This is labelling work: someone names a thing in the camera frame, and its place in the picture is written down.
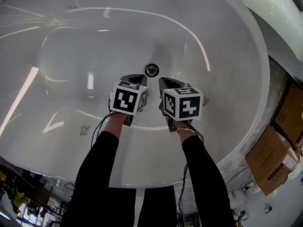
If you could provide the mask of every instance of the fiducial marker cube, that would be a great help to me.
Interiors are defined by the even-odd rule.
[[[117,81],[110,96],[110,110],[135,115],[143,110],[148,87],[127,81]]]
[[[163,90],[164,112],[175,121],[201,118],[203,94],[196,87]]]

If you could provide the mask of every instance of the black pants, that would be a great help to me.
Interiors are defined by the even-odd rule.
[[[108,226],[134,226],[136,189],[109,188],[103,223]],[[176,227],[177,207],[174,187],[150,188],[145,190],[138,227]]]

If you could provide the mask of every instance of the silver bracelet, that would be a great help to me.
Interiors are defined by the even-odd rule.
[[[190,131],[190,132],[193,132],[195,135],[197,135],[196,131],[189,129],[189,128],[179,128],[179,129],[177,129],[177,133],[179,133],[180,130]]]

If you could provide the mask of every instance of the drain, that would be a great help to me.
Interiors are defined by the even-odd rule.
[[[155,64],[149,64],[145,67],[145,74],[150,78],[154,78],[159,74],[159,67]]]

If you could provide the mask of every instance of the brown cardboard box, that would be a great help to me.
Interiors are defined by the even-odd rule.
[[[303,90],[292,84],[275,119],[296,148],[303,141]]]
[[[254,179],[265,195],[285,181],[297,164],[289,149],[290,144],[282,142],[274,128],[268,126],[246,156]]]

